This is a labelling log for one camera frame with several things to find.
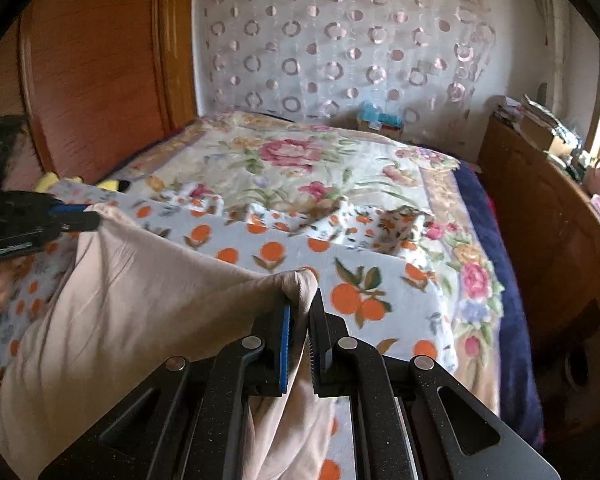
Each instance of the navy blue blanket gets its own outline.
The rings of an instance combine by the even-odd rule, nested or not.
[[[454,175],[478,240],[505,287],[502,293],[504,317],[500,325],[500,418],[539,450],[543,440],[542,408],[531,367],[525,311],[513,267],[478,177],[464,163]]]

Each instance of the metal screw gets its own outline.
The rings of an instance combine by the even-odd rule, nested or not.
[[[167,370],[170,372],[179,372],[184,368],[185,364],[187,364],[187,362],[184,360],[184,357],[179,355],[169,357],[164,363],[164,365],[167,367]]]
[[[413,364],[420,370],[431,370],[433,368],[433,359],[426,355],[419,355],[414,359]]]
[[[345,350],[353,350],[358,346],[358,342],[352,337],[341,337],[338,339],[338,346]]]
[[[255,350],[262,344],[262,339],[255,335],[249,335],[242,340],[242,346],[249,350]]]

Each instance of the wooden cabinet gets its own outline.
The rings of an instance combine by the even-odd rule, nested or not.
[[[600,293],[600,221],[576,183],[496,119],[478,164],[516,271],[533,351],[545,352],[573,333]]]

